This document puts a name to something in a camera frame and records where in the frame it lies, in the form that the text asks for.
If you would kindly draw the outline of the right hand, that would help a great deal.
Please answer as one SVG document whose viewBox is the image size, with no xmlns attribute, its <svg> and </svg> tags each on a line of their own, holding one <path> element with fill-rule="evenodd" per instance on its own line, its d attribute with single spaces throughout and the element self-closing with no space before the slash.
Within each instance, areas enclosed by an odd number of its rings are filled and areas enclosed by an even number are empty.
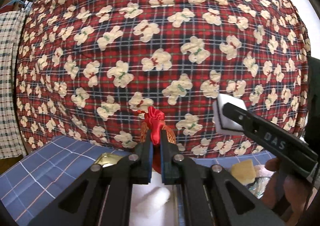
<svg viewBox="0 0 320 226">
<path fill-rule="evenodd" d="M 265 164 L 265 168 L 274 172 L 261 201 L 270 209 L 274 208 L 277 202 L 276 183 L 278 178 L 278 171 L 280 168 L 280 160 L 273 158 Z M 286 225 L 296 225 L 304 212 L 304 206 L 309 199 L 309 194 L 312 193 L 312 188 L 309 184 L 300 181 L 292 176 L 287 176 L 283 183 L 284 195 L 291 205 L 292 215 L 286 222 Z"/>
</svg>

